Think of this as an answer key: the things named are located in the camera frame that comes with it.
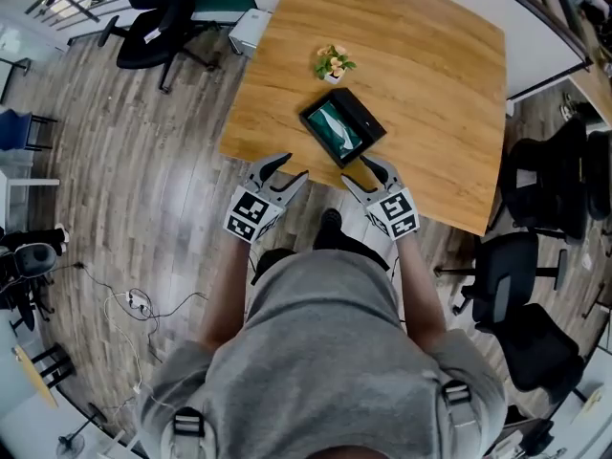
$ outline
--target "gray t-shirt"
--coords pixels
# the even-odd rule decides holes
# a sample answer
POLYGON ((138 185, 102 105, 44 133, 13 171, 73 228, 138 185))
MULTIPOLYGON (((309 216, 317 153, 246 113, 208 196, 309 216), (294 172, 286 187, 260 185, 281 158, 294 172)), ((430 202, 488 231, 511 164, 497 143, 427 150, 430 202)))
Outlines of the gray t-shirt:
POLYGON ((184 343, 143 389, 136 419, 152 459, 174 409, 187 402, 213 430, 219 459, 305 459, 338 446, 455 459, 440 406, 443 372, 478 402, 481 452, 498 436, 506 405, 493 370, 460 330, 429 354, 417 347, 388 276, 371 260, 346 251, 292 255, 255 292, 233 340, 214 355, 184 343))

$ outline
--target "blue chair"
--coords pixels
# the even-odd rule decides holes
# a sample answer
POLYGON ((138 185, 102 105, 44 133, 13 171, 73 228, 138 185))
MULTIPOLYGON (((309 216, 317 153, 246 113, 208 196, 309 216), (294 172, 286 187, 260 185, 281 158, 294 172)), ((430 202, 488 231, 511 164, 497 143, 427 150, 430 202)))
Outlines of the blue chair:
POLYGON ((30 151, 41 151, 42 148, 51 149, 50 146, 29 143, 33 122, 48 124, 49 122, 57 122, 57 120, 35 116, 30 113, 17 114, 12 109, 0 114, 0 149, 4 151, 10 149, 27 149, 30 151))

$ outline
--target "small potted plant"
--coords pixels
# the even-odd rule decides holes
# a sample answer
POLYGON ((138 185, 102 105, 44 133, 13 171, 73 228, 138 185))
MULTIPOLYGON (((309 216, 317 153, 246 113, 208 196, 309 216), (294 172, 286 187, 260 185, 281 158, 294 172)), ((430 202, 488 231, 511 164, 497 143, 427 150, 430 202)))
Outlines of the small potted plant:
POLYGON ((346 70, 357 68, 357 65, 349 60, 346 50, 338 45, 325 46, 317 51, 317 55, 315 73, 319 79, 333 84, 340 81, 346 70))

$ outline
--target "strap buckle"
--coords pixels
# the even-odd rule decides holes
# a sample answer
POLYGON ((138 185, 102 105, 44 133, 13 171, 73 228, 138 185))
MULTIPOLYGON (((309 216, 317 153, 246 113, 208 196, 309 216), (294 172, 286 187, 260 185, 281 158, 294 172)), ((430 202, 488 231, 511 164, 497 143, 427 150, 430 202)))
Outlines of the strap buckle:
POLYGON ((185 406, 174 415, 174 434, 204 438, 204 417, 190 406, 185 406))
POLYGON ((456 379, 443 385, 442 393, 449 406, 471 402, 471 391, 468 385, 456 379))

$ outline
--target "white pot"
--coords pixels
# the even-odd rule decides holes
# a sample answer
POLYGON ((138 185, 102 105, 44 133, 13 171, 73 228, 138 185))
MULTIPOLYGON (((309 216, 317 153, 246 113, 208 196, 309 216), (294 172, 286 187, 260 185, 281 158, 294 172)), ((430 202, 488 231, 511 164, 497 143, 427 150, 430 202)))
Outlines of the white pot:
POLYGON ((333 75, 325 74, 323 78, 325 81, 329 81, 332 85, 336 85, 342 79, 342 76, 335 77, 333 75))

